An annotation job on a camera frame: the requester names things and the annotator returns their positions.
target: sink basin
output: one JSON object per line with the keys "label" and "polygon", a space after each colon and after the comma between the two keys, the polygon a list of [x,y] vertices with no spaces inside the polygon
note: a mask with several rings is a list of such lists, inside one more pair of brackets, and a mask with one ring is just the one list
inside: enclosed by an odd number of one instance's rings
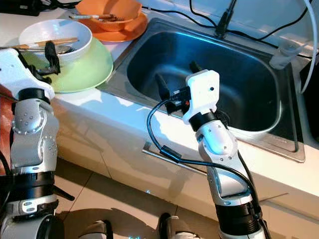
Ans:
{"label": "sink basin", "polygon": [[272,69],[271,55],[154,18],[143,36],[115,62],[102,91],[144,106],[159,101],[155,74],[171,93],[185,86],[194,61],[220,75],[217,108],[230,118],[230,130],[240,140],[286,158],[305,160],[291,65]]}
{"label": "sink basin", "polygon": [[153,35],[130,61],[127,76],[136,90],[160,101],[155,74],[161,74],[170,92],[174,92],[186,86],[192,61],[219,73],[217,108],[227,113],[231,127],[261,131],[276,122],[276,76],[269,67],[248,54],[201,38],[173,32]]}

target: white countertop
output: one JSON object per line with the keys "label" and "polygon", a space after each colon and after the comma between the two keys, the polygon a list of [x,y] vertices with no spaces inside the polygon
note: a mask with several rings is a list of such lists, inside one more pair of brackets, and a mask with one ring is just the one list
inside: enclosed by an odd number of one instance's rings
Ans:
{"label": "white countertop", "polygon": [[[19,34],[24,28],[31,24],[47,19],[66,18],[67,15],[66,10],[63,9],[42,12],[38,17],[0,13],[0,46],[18,44],[17,39]],[[116,59],[130,42],[104,44],[112,53],[113,59]],[[102,98],[116,99],[118,104],[130,106],[136,111],[143,108],[145,109],[145,107],[138,104],[101,92],[97,89],[56,95],[56,100],[77,106],[78,112],[82,110],[86,112],[91,111],[101,117],[111,116],[114,117],[114,120],[122,120],[121,118],[117,118],[119,116],[110,112],[110,107],[92,107],[89,104],[91,101],[101,102]],[[197,142],[190,126],[184,125],[181,119],[169,117],[162,113],[156,113],[156,118],[159,122],[166,122],[160,124],[160,130],[167,138],[180,145],[185,145],[197,150]],[[239,149],[248,167],[254,173],[319,197],[319,150],[305,145],[306,161],[305,163],[296,163],[244,142],[239,142]]]}

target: kitchen counter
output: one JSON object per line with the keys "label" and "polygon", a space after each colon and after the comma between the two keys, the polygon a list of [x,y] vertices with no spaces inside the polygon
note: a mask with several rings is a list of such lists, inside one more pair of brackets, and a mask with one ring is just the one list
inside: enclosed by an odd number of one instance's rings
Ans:
{"label": "kitchen counter", "polygon": [[[47,19],[67,18],[67,16],[66,10],[63,9],[42,12],[39,17],[0,13],[0,46],[17,44],[20,32],[33,23]],[[112,53],[114,60],[129,44],[130,42],[104,43],[105,47]],[[98,116],[100,121],[103,121],[103,118],[111,118],[113,121],[123,124],[133,124],[141,130],[146,129],[146,116],[150,110],[98,89],[73,94],[57,94],[54,101],[64,106],[75,107],[77,113],[86,114],[87,117],[90,117],[87,112],[92,112],[92,117]],[[128,113],[131,114],[130,121],[127,119]],[[170,141],[197,150],[197,142],[190,126],[184,125],[181,119],[169,117],[160,112],[157,112],[155,116],[160,122],[158,128],[155,128],[155,132],[160,131]],[[305,144],[305,163],[296,163],[244,142],[239,142],[239,150],[248,167],[255,174],[319,197],[319,150],[314,147]]]}

